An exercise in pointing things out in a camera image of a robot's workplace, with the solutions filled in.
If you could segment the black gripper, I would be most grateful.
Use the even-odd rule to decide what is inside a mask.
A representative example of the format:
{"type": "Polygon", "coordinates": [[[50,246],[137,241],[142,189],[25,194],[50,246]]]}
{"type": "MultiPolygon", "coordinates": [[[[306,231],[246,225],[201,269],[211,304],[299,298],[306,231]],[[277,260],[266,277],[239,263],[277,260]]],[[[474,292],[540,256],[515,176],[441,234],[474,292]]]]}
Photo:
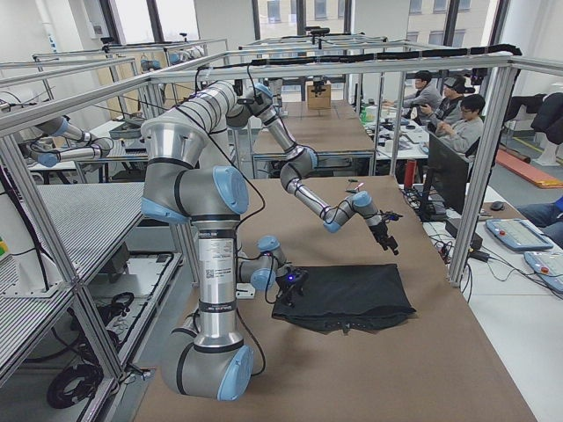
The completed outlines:
{"type": "Polygon", "coordinates": [[[369,225],[369,230],[383,249],[390,249],[395,256],[399,254],[398,243],[393,236],[388,235],[386,222],[369,225]]]}
{"type": "Polygon", "coordinates": [[[307,280],[308,271],[304,268],[295,268],[277,277],[276,283],[279,287],[279,292],[276,295],[276,301],[294,307],[293,295],[303,296],[303,285],[307,280]]]}

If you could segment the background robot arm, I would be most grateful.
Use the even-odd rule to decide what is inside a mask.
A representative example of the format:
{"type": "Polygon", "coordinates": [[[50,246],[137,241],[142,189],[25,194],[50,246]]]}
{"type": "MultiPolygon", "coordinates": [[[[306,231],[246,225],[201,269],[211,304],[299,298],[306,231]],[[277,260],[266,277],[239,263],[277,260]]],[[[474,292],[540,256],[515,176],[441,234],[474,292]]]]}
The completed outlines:
{"type": "MultiPolygon", "coordinates": [[[[11,113],[44,102],[43,94],[34,88],[2,88],[1,113],[11,113]]],[[[75,126],[69,117],[61,115],[34,126],[36,134],[28,139],[19,138],[18,147],[24,159],[45,167],[61,162],[107,157],[113,140],[97,137],[75,126]]]]}

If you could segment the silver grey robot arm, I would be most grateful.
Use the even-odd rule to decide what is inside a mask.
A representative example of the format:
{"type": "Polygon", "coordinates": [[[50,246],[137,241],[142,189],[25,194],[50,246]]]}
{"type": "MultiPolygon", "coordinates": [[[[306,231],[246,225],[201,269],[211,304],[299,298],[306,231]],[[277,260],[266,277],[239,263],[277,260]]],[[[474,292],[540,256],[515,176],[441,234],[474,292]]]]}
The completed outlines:
{"type": "Polygon", "coordinates": [[[317,214],[331,233],[344,226],[352,216],[361,215],[382,248],[398,254],[398,243],[388,234],[387,222],[398,220],[400,215],[378,210],[365,191],[350,194],[339,205],[331,207],[303,183],[317,167],[317,153],[297,143],[274,107],[272,92],[264,84],[256,84],[239,95],[233,84],[217,81],[192,94],[176,109],[184,114],[195,112],[194,124],[205,135],[209,135],[222,118],[232,128],[242,127],[252,116],[260,119],[285,155],[286,163],[281,168],[280,181],[287,193],[317,214]]]}
{"type": "Polygon", "coordinates": [[[302,276],[269,237],[260,256],[236,262],[236,230],[249,206],[243,175],[232,166],[196,168],[208,131],[176,117],[143,123],[149,165],[142,211],[169,223],[191,223],[198,232],[199,300],[194,316],[174,329],[165,348],[162,377],[181,394],[219,401],[239,399],[252,376],[254,353],[237,328],[237,277],[268,289],[302,276]]]}

